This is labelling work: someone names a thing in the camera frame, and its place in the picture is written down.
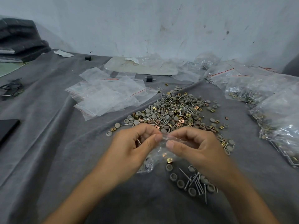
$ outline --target fingernail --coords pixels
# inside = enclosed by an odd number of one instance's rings
[[[157,134],[155,135],[155,141],[156,141],[156,142],[160,142],[161,140],[162,140],[162,134],[157,133]]]
[[[167,142],[166,142],[166,147],[167,147],[169,150],[172,150],[173,147],[174,147],[174,142],[173,142],[173,141],[167,141]]]

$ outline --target person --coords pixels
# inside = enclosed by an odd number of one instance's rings
[[[212,132],[182,127],[171,132],[171,135],[197,145],[198,149],[194,149],[176,141],[166,143],[171,152],[189,161],[222,190],[241,224],[279,223],[263,199],[225,154]],[[91,173],[43,224],[83,223],[101,198],[138,171],[148,153],[161,140],[161,132],[146,123],[116,133],[110,147]]]

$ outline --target finger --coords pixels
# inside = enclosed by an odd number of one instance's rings
[[[139,137],[144,134],[153,135],[155,133],[161,133],[157,128],[147,123],[138,124],[129,129],[129,134],[133,137],[134,141],[136,141]]]
[[[190,163],[195,163],[198,160],[198,156],[201,156],[197,149],[190,148],[180,142],[170,140],[166,143],[166,147],[169,151],[188,160]]]
[[[171,132],[170,135],[184,140],[192,140],[200,144],[207,138],[208,133],[209,132],[193,127],[182,127],[178,130]]]
[[[139,147],[134,150],[134,153],[140,157],[140,160],[144,161],[147,155],[153,148],[157,147],[158,143],[162,140],[161,133],[155,133],[146,139]]]

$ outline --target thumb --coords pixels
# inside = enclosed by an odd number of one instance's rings
[[[145,160],[150,151],[152,151],[153,148],[157,147],[158,143],[161,140],[161,133],[153,134],[150,137],[148,137],[139,147],[137,147],[135,151],[138,153],[138,156],[142,158],[142,160]]]
[[[167,149],[177,156],[192,162],[195,159],[197,149],[191,148],[183,143],[169,140],[166,143]]]

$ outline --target gray cloth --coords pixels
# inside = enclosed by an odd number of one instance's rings
[[[22,77],[26,89],[11,100],[0,101],[0,119],[20,119],[21,125],[0,150],[0,223],[40,223],[54,211],[95,166],[112,137],[106,132],[129,114],[142,110],[128,107],[85,121],[73,107],[76,102],[64,91],[80,80],[90,66],[98,67],[109,57],[84,55],[63,58],[53,52],[0,79]],[[165,92],[174,86],[188,86],[168,76],[146,86],[162,86]],[[275,216],[282,223],[299,220],[299,175],[267,141],[257,137],[258,126],[247,115],[244,103],[226,100],[217,87],[199,82],[185,89],[204,99],[218,100],[215,113],[204,110],[209,118],[227,123],[221,133],[236,142],[231,158],[253,182]],[[152,101],[160,98],[157,94]],[[174,173],[187,172],[184,160],[174,163]],[[87,223],[235,223],[235,217],[219,192],[204,198],[191,198],[169,180],[165,164],[153,172],[136,174],[109,193],[92,212]]]

